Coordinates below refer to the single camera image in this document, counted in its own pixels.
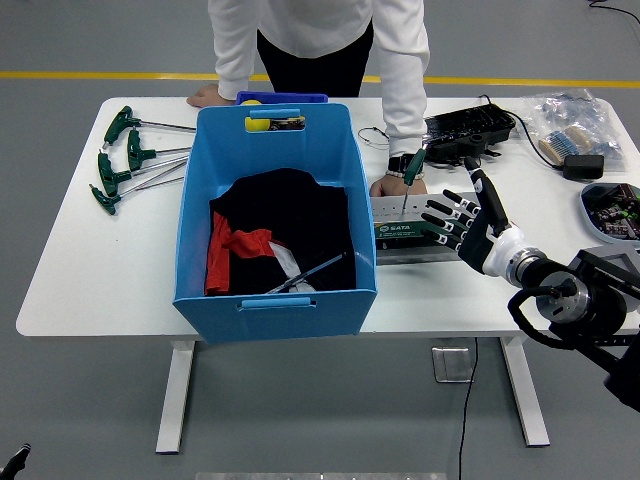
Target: table leg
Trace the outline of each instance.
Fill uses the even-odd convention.
[[[547,447],[550,445],[547,428],[544,425],[542,411],[531,379],[531,372],[524,354],[522,342],[526,337],[502,337],[502,352],[509,370],[511,387],[518,405],[520,423],[528,447]]]
[[[173,356],[156,445],[156,453],[161,454],[176,454],[180,449],[195,342],[171,342],[171,345]]]

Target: human hand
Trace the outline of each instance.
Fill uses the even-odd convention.
[[[401,196],[407,192],[404,178],[385,175],[380,180],[376,180],[369,189],[372,197]],[[427,186],[422,179],[416,180],[409,189],[409,195],[423,195],[427,193]]]
[[[187,103],[192,107],[224,107],[234,105],[234,100],[222,98],[218,93],[218,85],[212,83],[198,90],[195,95],[187,97]]]

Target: white table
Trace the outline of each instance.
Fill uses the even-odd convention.
[[[344,99],[354,131],[383,128],[380,99]],[[519,99],[496,98],[517,109]],[[427,115],[485,100],[432,98]],[[164,410],[156,451],[179,449],[194,342],[197,332],[172,306],[174,257],[181,184],[128,195],[109,216],[94,201],[88,184],[100,184],[98,149],[116,113],[124,106],[146,121],[195,126],[197,110],[184,98],[114,98],[101,107],[45,246],[17,319],[18,331],[32,338],[162,338],[173,345]],[[640,185],[640,153],[610,106],[611,121],[627,157],[627,171],[607,173],[602,181]],[[193,135],[141,129],[142,147],[156,150],[190,146]],[[386,170],[387,152],[360,142],[369,181]],[[501,157],[483,162],[510,219],[527,240],[567,264],[581,248],[601,245],[584,227],[578,197],[583,184],[570,182],[534,154],[526,139],[492,148]],[[109,148],[115,171],[126,170],[126,133]],[[431,193],[444,188],[469,191],[467,173],[427,168]],[[120,192],[136,182],[120,185]],[[463,262],[381,266],[379,294],[362,327],[363,335],[425,337],[499,337],[528,445],[549,444],[522,341],[507,312],[516,289],[499,278],[479,275]],[[534,325],[547,323],[533,302],[524,308]],[[620,333],[638,330],[640,315],[628,315]]]

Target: gray floor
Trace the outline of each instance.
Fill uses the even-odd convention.
[[[4,0],[0,70],[210,72],[205,4]],[[609,4],[640,14],[632,0]],[[589,9],[586,1],[430,0],[425,22],[430,76],[637,81],[640,73],[640,26],[629,16]],[[376,74],[375,58],[368,73]],[[47,343],[16,332],[100,104],[115,96],[187,96],[202,84],[0,79],[0,463],[31,442],[28,467],[18,476],[25,480],[187,480],[207,471],[422,471],[456,478],[465,387],[436,384],[430,349],[472,347],[471,339],[203,348],[194,365],[182,453],[159,456],[153,452],[168,343]],[[558,90],[426,88],[433,97]],[[612,103],[639,145],[638,90],[592,92]],[[378,94],[377,85],[363,88],[363,96]],[[638,478],[640,414],[602,387],[602,371],[578,354],[527,343],[552,442],[528,449],[498,342],[481,339],[479,345],[464,478]]]

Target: wristwatch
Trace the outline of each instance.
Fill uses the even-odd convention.
[[[413,153],[405,153],[404,155],[400,155],[399,157],[391,157],[389,158],[389,163],[387,165],[387,175],[394,176],[404,176],[404,173],[409,168],[409,164],[413,159],[415,154]],[[418,174],[422,173],[423,165],[420,165],[418,169]]]

